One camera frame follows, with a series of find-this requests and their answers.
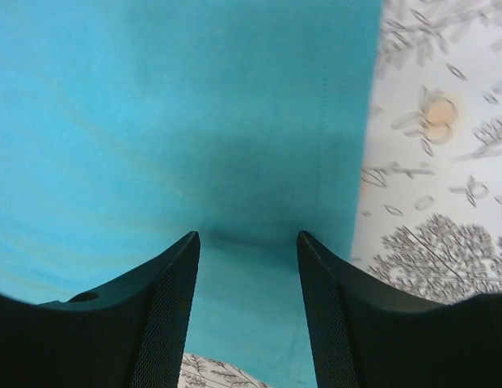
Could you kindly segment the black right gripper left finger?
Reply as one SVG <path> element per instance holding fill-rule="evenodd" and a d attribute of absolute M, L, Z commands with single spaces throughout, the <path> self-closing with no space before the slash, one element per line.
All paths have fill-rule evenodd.
<path fill-rule="evenodd" d="M 200 236 L 67 302 L 0 294 L 0 387 L 175 387 Z"/>

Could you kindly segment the floral tablecloth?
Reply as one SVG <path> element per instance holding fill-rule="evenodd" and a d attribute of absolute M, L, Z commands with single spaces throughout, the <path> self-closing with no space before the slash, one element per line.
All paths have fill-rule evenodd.
<path fill-rule="evenodd" d="M 333 152 L 360 184 L 352 262 L 398 289 L 452 303 L 502 291 L 502 1 L 386 1 L 369 39 L 360 151 Z"/>

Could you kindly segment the turquoise t shirt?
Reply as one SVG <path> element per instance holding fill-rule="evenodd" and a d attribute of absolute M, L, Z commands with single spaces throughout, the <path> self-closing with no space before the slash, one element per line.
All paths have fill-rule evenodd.
<path fill-rule="evenodd" d="M 189 231 L 186 349 L 316 384 L 297 234 L 349 258 L 379 1 L 0 1 L 0 293 L 64 301 Z"/>

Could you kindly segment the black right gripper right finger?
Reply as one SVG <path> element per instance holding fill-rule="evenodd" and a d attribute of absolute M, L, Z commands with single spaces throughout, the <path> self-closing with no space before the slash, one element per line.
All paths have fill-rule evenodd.
<path fill-rule="evenodd" d="M 502 293 L 431 302 L 305 231 L 297 263 L 318 386 L 502 387 Z"/>

